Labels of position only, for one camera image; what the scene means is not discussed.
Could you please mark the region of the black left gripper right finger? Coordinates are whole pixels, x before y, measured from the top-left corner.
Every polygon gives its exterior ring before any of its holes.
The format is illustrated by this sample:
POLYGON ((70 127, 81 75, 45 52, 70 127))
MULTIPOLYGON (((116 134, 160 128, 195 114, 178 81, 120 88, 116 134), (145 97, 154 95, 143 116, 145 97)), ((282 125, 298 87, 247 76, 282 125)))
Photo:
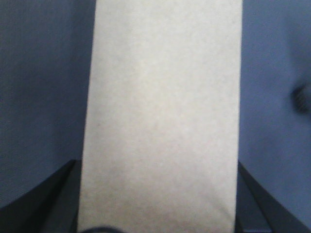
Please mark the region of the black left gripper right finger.
POLYGON ((238 163, 236 233, 309 233, 311 230, 281 205, 238 163))

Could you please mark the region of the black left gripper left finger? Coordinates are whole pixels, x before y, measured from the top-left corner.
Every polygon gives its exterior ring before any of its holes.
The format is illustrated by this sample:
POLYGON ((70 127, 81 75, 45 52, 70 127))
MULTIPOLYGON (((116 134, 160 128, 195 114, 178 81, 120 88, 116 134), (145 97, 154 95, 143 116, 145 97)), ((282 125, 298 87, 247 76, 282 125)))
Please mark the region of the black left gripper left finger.
POLYGON ((42 183, 0 209, 2 233, 75 233, 80 160, 71 160, 42 183))

